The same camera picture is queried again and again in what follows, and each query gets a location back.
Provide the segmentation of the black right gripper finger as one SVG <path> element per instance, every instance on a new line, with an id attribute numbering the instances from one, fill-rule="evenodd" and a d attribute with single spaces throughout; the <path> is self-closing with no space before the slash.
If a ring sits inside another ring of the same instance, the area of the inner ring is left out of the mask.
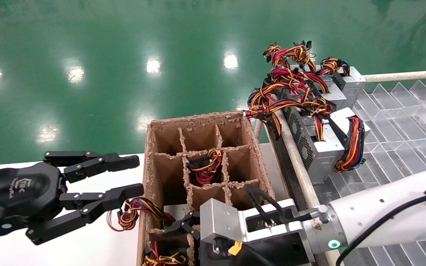
<path id="1" fill-rule="evenodd" d="M 200 212 L 189 212 L 182 219 L 182 229 L 185 231 L 194 231 L 193 226 L 200 225 Z"/>
<path id="2" fill-rule="evenodd" d="M 163 232 L 163 236 L 166 238 L 174 238 L 186 234 L 191 234 L 193 237 L 195 237 L 195 230 L 193 229 L 191 221 L 174 222 Z"/>

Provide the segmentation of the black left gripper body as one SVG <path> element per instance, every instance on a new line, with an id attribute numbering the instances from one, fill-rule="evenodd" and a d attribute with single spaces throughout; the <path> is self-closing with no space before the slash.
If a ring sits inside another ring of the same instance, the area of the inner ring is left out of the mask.
<path id="1" fill-rule="evenodd" d="M 56 217 L 66 191 L 61 171 L 44 162 L 0 169 L 0 236 Z"/>

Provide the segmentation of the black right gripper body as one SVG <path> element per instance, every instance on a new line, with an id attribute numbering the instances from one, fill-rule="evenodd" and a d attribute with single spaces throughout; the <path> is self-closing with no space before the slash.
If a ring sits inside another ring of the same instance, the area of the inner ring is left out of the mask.
<path id="1" fill-rule="evenodd" d="M 306 251 L 298 232 L 272 237 L 267 240 L 247 242 L 257 254 L 267 259 L 274 266 L 306 266 L 315 264 L 315 257 Z M 217 248 L 213 239 L 206 241 L 200 237 L 200 266 L 265 266 L 256 255 L 248 250 L 240 251 L 236 256 L 227 252 L 224 247 Z"/>

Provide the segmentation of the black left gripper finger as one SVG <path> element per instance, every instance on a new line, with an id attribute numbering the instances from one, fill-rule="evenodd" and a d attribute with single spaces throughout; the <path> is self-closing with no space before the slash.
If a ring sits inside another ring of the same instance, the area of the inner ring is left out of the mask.
<path id="1" fill-rule="evenodd" d="M 44 162 L 56 168 L 64 168 L 62 176 L 69 183 L 107 171 L 117 172 L 140 165 L 137 155 L 121 157 L 117 153 L 99 154 L 92 151 L 48 151 Z"/>
<path id="2" fill-rule="evenodd" d="M 70 212 L 44 222 L 29 226 L 26 236 L 35 245 L 61 237 L 95 222 L 105 212 L 115 210 L 130 198 L 142 196 L 141 183 L 112 188 L 106 192 L 63 193 L 55 203 Z"/>

